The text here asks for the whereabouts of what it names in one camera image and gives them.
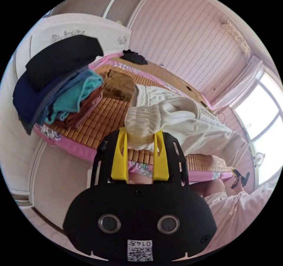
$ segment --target pink wall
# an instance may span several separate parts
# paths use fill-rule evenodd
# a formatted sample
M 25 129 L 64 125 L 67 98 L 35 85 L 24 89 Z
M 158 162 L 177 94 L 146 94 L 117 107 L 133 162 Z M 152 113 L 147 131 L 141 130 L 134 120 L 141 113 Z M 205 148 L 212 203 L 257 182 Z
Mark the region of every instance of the pink wall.
M 242 136 L 242 138 L 246 140 L 246 137 L 244 135 L 241 124 L 237 120 L 237 118 L 234 115 L 231 108 L 227 106 L 227 107 L 223 108 L 220 112 L 224 114 L 225 120 L 224 120 L 224 117 L 223 117 L 222 114 L 220 114 L 218 116 L 219 120 L 221 122 L 223 122 L 223 120 L 224 120 L 224 124 L 227 127 L 232 129 L 233 131 L 239 133 Z M 242 157 L 240 163 L 234 168 L 236 168 L 243 176 L 246 176 L 247 172 L 250 172 L 249 181 L 248 181 L 247 185 L 244 187 L 244 190 L 248 193 L 253 192 L 253 190 L 254 190 L 254 163 L 253 163 L 253 159 L 252 159 L 250 149 L 246 151 L 246 153 Z M 229 188 L 233 181 L 234 181 L 234 178 L 229 180 L 225 184 L 226 188 L 227 187 Z
M 212 102 L 246 66 L 220 27 L 223 16 L 206 0 L 147 0 L 132 25 L 130 49 L 163 64 Z

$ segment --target person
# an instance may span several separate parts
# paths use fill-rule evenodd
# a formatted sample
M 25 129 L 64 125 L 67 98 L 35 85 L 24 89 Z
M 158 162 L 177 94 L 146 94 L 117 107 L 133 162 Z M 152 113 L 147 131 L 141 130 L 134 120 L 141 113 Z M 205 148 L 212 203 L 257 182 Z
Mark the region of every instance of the person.
M 235 195 L 227 196 L 224 183 L 220 179 L 199 182 L 190 185 L 190 189 L 201 195 L 209 205 L 214 216 L 217 231 L 207 248 L 193 256 L 179 260 L 190 259 L 207 254 L 223 247 L 243 233 L 262 211 L 269 200 L 278 177 L 262 185 L 251 194 L 244 191 L 241 179 L 233 183 Z

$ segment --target person's leg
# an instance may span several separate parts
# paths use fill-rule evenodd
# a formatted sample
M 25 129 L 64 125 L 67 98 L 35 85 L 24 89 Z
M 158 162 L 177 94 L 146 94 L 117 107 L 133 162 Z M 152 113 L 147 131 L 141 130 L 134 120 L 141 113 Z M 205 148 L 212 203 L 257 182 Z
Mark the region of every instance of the person's leg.
M 207 197 L 218 192 L 226 192 L 224 183 L 220 179 L 193 183 L 190 185 L 190 190 L 197 192 L 202 197 Z

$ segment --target screw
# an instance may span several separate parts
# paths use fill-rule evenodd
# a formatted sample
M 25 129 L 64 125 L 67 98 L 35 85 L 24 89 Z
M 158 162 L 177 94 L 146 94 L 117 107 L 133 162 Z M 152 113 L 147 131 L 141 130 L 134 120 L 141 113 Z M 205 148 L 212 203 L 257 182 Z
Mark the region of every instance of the screw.
M 207 242 L 209 241 L 209 238 L 210 238 L 210 236 L 209 236 L 209 235 L 206 235 L 206 236 L 204 236 L 204 237 L 200 240 L 200 242 L 201 242 L 201 243 L 207 243 Z
M 136 191 L 135 191 L 135 195 L 136 196 L 142 196 L 144 194 L 144 192 L 143 192 L 143 190 L 141 190 L 141 189 L 137 189 Z

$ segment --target dark brown cloth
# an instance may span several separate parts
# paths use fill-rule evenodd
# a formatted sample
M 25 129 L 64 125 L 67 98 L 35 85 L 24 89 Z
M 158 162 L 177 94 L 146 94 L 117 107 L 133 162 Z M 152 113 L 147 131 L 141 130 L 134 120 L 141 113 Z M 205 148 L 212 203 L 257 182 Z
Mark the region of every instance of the dark brown cloth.
M 130 102 L 135 81 L 132 77 L 110 70 L 104 78 L 103 97 Z
M 80 111 L 78 113 L 69 113 L 64 121 L 55 120 L 54 124 L 65 129 L 78 128 L 83 120 L 88 117 L 95 107 L 102 99 L 102 86 L 98 87 L 83 101 L 80 103 Z

